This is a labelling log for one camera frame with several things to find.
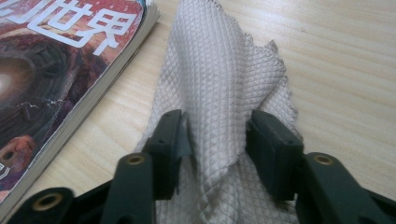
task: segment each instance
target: cover illustration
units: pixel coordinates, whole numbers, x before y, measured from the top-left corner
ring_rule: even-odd
[[[143,0],[0,0],[0,202],[71,121],[144,11]]]

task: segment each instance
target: wooden surface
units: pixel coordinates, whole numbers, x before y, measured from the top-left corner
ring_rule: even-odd
[[[77,195],[112,178],[145,130],[177,1],[26,197]],[[367,189],[396,200],[396,2],[221,0],[257,45],[274,39],[288,68],[305,152],[338,158]]]

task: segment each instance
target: light wood tabletop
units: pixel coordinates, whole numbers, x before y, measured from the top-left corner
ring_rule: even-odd
[[[396,200],[396,1],[219,2],[256,45],[277,43],[305,152],[333,155],[363,187]],[[177,12],[176,0],[156,3],[162,15],[137,56],[23,200],[50,187],[84,193],[134,151]]]

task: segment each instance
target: book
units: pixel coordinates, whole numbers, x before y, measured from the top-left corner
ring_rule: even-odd
[[[149,0],[0,0],[0,220],[160,16]]]

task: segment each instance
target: waffle-patterned cloth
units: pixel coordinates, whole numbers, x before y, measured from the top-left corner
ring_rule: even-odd
[[[169,37],[152,114],[137,150],[167,111],[188,114],[193,159],[183,159],[179,194],[157,203],[157,222],[297,223],[292,204],[265,192],[245,152],[253,109],[276,115],[293,132],[285,65],[275,42],[253,44],[213,0],[181,0]]]

